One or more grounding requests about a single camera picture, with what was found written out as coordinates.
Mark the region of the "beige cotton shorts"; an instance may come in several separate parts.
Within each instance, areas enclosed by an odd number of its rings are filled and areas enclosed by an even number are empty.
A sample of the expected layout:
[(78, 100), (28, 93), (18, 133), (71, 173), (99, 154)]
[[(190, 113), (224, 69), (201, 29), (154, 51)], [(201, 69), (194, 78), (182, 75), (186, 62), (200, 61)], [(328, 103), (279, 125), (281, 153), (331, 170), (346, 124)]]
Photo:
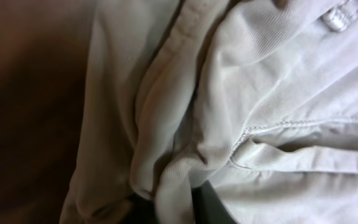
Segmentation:
[(61, 223), (358, 223), (358, 1), (98, 1)]

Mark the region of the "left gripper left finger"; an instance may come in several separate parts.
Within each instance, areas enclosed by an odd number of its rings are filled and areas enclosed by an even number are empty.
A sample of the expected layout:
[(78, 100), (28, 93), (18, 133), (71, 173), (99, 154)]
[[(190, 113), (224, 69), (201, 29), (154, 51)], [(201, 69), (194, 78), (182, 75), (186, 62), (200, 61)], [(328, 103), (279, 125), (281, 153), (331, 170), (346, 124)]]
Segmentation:
[(158, 224), (152, 201), (136, 194), (130, 195), (127, 199), (131, 203), (131, 209), (121, 221), (121, 224)]

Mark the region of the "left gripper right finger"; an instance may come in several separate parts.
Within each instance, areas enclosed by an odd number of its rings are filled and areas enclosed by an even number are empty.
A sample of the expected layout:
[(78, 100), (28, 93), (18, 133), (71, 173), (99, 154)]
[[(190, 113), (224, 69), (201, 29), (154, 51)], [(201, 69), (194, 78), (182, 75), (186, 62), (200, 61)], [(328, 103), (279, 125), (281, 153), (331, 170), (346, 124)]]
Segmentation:
[(196, 224), (237, 224), (209, 181), (192, 190)]

